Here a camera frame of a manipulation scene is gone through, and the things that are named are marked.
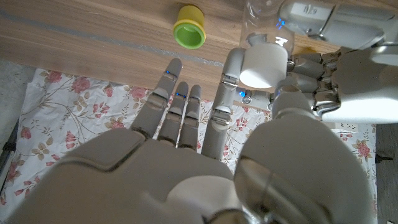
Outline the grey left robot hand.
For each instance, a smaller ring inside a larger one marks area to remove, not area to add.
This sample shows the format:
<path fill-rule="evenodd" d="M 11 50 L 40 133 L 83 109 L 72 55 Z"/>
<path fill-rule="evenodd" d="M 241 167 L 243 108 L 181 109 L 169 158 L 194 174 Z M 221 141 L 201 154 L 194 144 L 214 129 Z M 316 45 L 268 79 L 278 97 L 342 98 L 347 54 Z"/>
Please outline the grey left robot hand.
<path fill-rule="evenodd" d="M 397 14 L 326 1 L 247 1 L 241 101 L 271 109 L 291 81 L 323 121 L 397 121 Z"/>

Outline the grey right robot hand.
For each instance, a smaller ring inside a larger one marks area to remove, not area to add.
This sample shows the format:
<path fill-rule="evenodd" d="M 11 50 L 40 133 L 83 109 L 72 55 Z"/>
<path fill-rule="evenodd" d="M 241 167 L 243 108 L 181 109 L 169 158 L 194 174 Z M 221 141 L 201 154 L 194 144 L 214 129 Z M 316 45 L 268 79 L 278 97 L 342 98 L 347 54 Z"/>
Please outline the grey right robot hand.
<path fill-rule="evenodd" d="M 245 142 L 235 171 L 221 162 L 236 84 L 249 62 L 233 49 L 201 152 L 200 87 L 172 96 L 170 61 L 130 128 L 70 151 L 9 223 L 372 223 L 366 173 L 316 120 L 292 77 L 277 84 L 273 118 Z"/>

